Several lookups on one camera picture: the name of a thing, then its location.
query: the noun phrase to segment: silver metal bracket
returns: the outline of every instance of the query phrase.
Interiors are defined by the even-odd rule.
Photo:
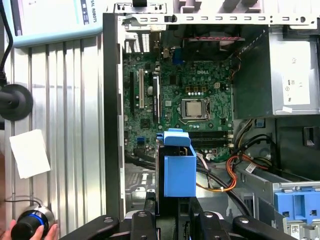
[[[236,24],[236,25],[290,25],[299,29],[317,29],[315,14],[262,14],[262,13],[220,13],[220,14],[131,14],[124,17],[125,24],[180,25],[180,24]]]

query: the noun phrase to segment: dell logo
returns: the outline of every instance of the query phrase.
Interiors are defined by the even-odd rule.
[[[197,74],[209,74],[208,70],[198,70],[196,71]]]

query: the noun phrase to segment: cpu socket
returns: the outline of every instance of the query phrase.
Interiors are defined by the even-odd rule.
[[[208,120],[210,118],[210,98],[182,99],[181,117],[183,120]]]

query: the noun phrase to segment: black knob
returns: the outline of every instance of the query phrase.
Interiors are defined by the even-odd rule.
[[[11,231],[12,240],[29,240],[38,227],[43,224],[42,219],[35,215],[21,218]]]

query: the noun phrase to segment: chip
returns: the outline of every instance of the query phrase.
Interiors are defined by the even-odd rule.
[[[188,117],[199,117],[202,115],[201,101],[186,102],[186,115]]]

